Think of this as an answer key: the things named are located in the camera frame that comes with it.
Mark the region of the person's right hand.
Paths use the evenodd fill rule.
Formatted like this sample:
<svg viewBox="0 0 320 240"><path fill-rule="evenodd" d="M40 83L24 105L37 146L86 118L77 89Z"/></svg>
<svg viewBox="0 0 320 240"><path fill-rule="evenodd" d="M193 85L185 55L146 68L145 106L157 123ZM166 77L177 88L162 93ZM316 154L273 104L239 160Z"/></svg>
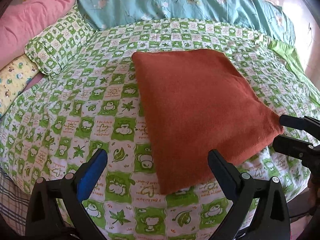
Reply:
<svg viewBox="0 0 320 240"><path fill-rule="evenodd" d="M313 216L316 210L319 208L319 176L310 175L308 181L309 188L309 204L311 208L309 210L309 215Z"/></svg>

